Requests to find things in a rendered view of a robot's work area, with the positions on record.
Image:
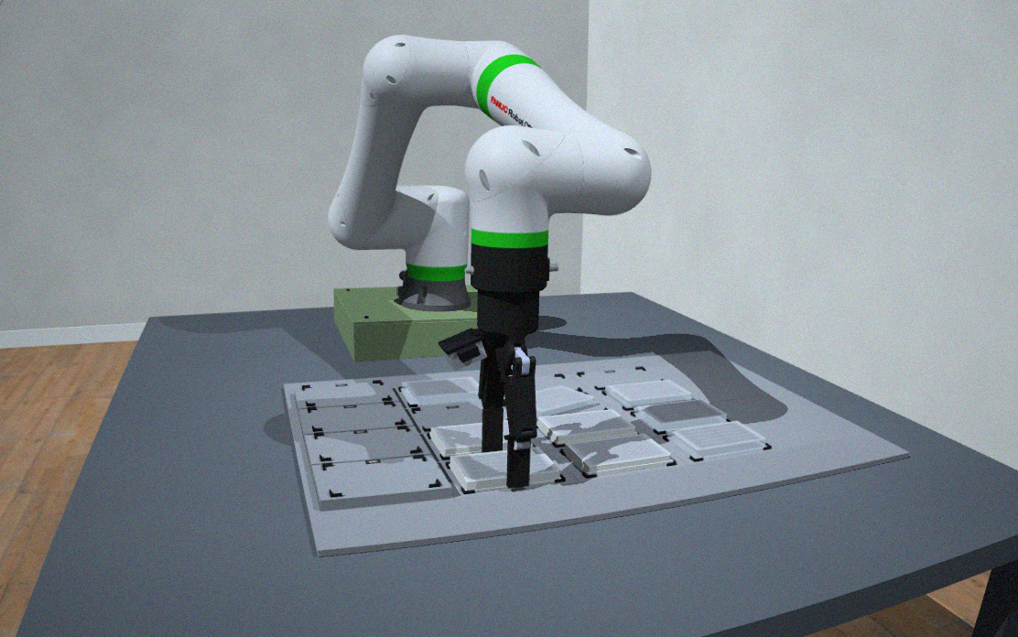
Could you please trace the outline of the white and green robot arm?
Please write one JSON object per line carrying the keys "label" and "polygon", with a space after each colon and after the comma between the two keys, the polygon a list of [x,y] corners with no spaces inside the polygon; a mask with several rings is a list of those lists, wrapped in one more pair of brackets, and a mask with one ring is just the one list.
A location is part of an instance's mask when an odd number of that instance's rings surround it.
{"label": "white and green robot arm", "polygon": [[[500,125],[466,158],[469,195],[397,186],[422,111],[444,105],[480,109]],[[353,251],[406,251],[401,306],[456,311],[471,306],[465,274],[493,294],[546,288],[558,271],[547,257],[549,217],[630,211],[651,175],[642,146],[576,105],[505,40],[396,35],[379,40],[364,61],[351,158],[328,221]]]}

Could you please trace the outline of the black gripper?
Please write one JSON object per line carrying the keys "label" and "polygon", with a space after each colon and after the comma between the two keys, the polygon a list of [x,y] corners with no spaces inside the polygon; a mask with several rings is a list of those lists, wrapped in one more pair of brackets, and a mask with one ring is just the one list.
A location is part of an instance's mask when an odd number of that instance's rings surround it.
{"label": "black gripper", "polygon": [[500,295],[478,290],[478,329],[493,335],[493,348],[484,347],[487,358],[480,359],[482,453],[503,451],[506,406],[508,489],[529,486],[531,438],[538,437],[536,358],[527,355],[525,336],[538,330],[538,317],[539,291]]}

